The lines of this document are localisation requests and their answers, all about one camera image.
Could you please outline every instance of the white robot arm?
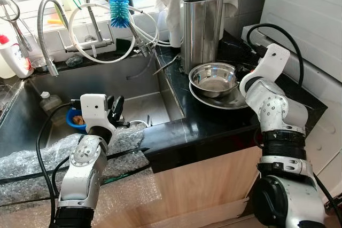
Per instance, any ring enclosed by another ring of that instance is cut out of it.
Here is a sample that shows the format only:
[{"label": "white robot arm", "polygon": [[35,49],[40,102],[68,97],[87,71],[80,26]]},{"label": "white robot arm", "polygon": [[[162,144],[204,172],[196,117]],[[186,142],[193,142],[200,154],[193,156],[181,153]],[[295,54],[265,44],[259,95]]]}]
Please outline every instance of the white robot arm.
[{"label": "white robot arm", "polygon": [[261,179],[252,196],[254,213],[269,226],[325,227],[324,205],[304,150],[308,112],[274,83],[290,53],[276,44],[267,48],[240,83],[246,103],[258,115],[264,144],[258,164]]},{"label": "white robot arm", "polygon": [[122,112],[123,97],[108,109],[106,95],[81,96],[82,116],[87,135],[80,138],[69,157],[69,169],[63,178],[55,223],[50,227],[91,228],[97,205],[100,178],[107,165],[108,144]]}]

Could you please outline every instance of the plastic bottle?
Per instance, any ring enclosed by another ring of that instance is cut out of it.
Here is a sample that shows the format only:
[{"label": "plastic bottle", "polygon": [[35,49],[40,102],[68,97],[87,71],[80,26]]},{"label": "plastic bottle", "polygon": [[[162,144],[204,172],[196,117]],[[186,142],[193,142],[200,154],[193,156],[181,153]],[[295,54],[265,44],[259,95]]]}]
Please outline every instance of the plastic bottle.
[{"label": "plastic bottle", "polygon": [[22,56],[19,44],[0,34],[0,54],[19,78],[32,74],[33,68],[28,58]]},{"label": "plastic bottle", "polygon": [[[53,110],[62,104],[62,100],[58,95],[50,95],[49,92],[42,92],[41,97],[43,98],[40,102],[43,110],[50,115]],[[63,110],[57,111],[51,118],[54,125],[61,125],[66,123],[66,113]]]},{"label": "plastic bottle", "polygon": [[2,78],[11,78],[15,76],[14,71],[11,67],[6,63],[4,58],[0,54],[0,77]]}]

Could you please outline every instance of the metal bowl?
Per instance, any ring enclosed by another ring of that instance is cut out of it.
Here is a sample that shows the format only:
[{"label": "metal bowl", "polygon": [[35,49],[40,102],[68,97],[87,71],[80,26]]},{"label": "metal bowl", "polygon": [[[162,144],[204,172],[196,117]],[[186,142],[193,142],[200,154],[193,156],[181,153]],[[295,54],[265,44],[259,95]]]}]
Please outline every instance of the metal bowl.
[{"label": "metal bowl", "polygon": [[195,67],[189,73],[189,80],[196,93],[210,98],[226,96],[238,86],[235,67],[222,62]]},{"label": "metal bowl", "polygon": [[[53,61],[55,58],[53,56],[50,56],[51,61]],[[38,59],[34,60],[31,63],[31,66],[38,72],[47,72],[48,67],[46,66],[46,61],[44,57],[39,57]]]}]

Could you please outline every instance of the knife block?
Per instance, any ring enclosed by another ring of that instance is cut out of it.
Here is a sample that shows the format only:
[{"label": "knife block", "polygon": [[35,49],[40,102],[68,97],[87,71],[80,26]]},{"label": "knife block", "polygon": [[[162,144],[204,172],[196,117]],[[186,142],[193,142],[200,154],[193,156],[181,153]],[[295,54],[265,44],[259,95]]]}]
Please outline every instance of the knife block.
[{"label": "knife block", "polygon": [[186,74],[213,62],[219,46],[223,0],[180,0],[182,67]]}]

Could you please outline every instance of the kitchen sink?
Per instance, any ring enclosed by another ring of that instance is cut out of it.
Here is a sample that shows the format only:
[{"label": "kitchen sink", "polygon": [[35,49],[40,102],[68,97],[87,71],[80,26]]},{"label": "kitchen sink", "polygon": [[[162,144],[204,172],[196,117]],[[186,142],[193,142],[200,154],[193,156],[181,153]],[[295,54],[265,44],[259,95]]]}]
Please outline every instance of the kitchen sink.
[{"label": "kitchen sink", "polygon": [[[0,156],[20,150],[34,150],[35,140],[47,115],[39,106],[40,94],[48,91],[58,95],[64,103],[79,99],[85,93],[104,93],[124,96],[125,121],[147,121],[159,125],[184,117],[164,71],[157,58],[149,61],[141,56],[127,58],[114,64],[95,64],[25,80],[13,105],[0,125]],[[42,136],[41,147],[50,146],[59,139],[80,132],[66,123],[50,124]]]}]

